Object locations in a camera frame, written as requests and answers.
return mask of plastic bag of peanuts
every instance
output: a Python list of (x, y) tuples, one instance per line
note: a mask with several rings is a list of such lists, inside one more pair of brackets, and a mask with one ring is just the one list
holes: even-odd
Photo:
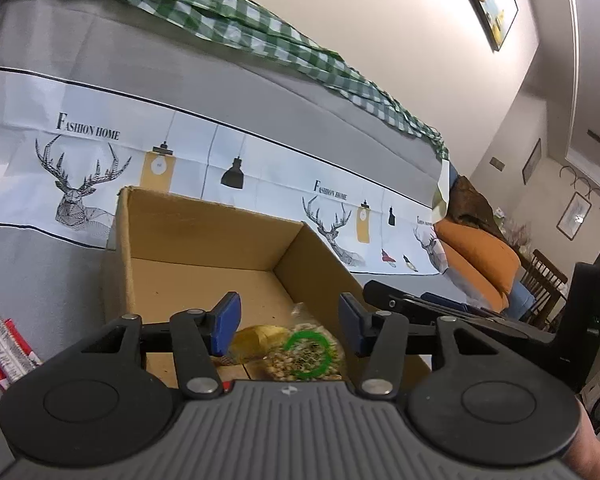
[(292, 310), (294, 325), (286, 341), (264, 359), (275, 381), (339, 381), (344, 374), (344, 349), (331, 333), (298, 303)]

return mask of red object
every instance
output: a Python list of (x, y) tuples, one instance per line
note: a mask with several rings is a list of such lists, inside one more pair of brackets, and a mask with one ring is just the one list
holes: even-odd
[[(7, 329), (9, 330), (11, 335), (13, 335), (13, 338), (16, 340), (16, 343), (18, 343), (18, 346), (20, 348), (22, 348), (22, 351), (29, 357), (29, 359), (33, 362), (33, 364), (41, 365), (42, 361), (40, 360), (40, 358), (31, 349), (31, 347), (25, 341), (25, 339), (22, 337), (20, 332), (18, 332), (16, 330), (15, 324), (13, 323), (13, 319), (5, 320), (4, 324), (7, 326)], [(0, 389), (4, 391), (8, 387), (9, 387), (9, 380), (4, 375), (3, 371), (0, 369)]]
[(387, 253), (384, 252), (384, 249), (382, 249), (382, 261), (395, 263), (395, 260), (391, 256), (389, 256)]

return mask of beige wall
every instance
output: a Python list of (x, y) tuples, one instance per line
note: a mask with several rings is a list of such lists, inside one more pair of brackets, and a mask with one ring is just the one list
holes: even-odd
[[(575, 238), (569, 240), (556, 226), (575, 192), (571, 186), (573, 173), (563, 171), (560, 178), (560, 168), (561, 164), (553, 159), (540, 161), (512, 218), (530, 223), (532, 246), (571, 280), (576, 262), (591, 264), (600, 253), (600, 196), (591, 195), (591, 209)], [(586, 194), (587, 187), (579, 182), (577, 191)]]
[[(547, 103), (535, 95), (520, 91), (513, 101), (498, 133), (471, 175), (471, 183), (496, 209), (511, 214), (525, 191), (522, 169), (541, 139), (546, 156)], [(504, 163), (502, 171), (489, 162), (494, 156)]]
[(469, 0), (254, 0), (390, 92), (442, 133), (471, 174), (538, 47), (528, 0), (492, 52)]

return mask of white printed banner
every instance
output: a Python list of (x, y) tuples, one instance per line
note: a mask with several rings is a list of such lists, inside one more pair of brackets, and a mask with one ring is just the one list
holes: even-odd
[(431, 209), (362, 176), (167, 106), (0, 71), (0, 223), (104, 247), (129, 185), (307, 222), (353, 272), (438, 272)]

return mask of red wrapper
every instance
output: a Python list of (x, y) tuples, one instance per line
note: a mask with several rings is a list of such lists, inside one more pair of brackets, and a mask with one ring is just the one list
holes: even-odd
[[(40, 358), (31, 349), (31, 347), (25, 341), (25, 339), (22, 337), (20, 332), (18, 332), (16, 330), (15, 324), (13, 323), (13, 319), (5, 320), (4, 324), (7, 326), (7, 329), (9, 330), (11, 335), (13, 335), (13, 338), (16, 340), (16, 343), (18, 343), (18, 346), (20, 348), (22, 348), (22, 351), (29, 357), (29, 359), (33, 362), (33, 364), (41, 365), (42, 361), (40, 360)], [(8, 387), (9, 387), (9, 380), (4, 375), (4, 372), (0, 369), (0, 389), (4, 391)]]

